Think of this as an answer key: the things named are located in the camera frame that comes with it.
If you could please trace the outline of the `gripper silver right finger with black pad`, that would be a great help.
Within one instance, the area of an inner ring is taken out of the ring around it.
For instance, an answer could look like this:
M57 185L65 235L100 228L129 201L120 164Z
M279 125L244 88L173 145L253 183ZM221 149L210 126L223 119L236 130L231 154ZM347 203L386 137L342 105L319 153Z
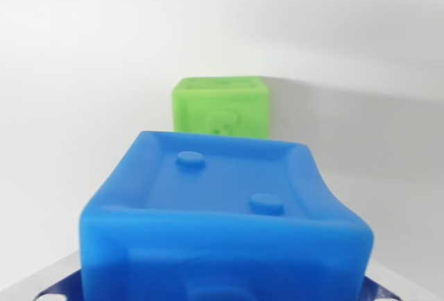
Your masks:
M411 280L392 271L372 271L364 280L360 300L440 300Z

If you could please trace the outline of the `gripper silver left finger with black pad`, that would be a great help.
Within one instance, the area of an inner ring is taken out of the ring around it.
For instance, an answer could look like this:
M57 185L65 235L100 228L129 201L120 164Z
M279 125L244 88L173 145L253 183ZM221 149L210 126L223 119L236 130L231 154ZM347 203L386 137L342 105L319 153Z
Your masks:
M82 300L79 251L9 286L1 292L1 300L42 300L43 295Z

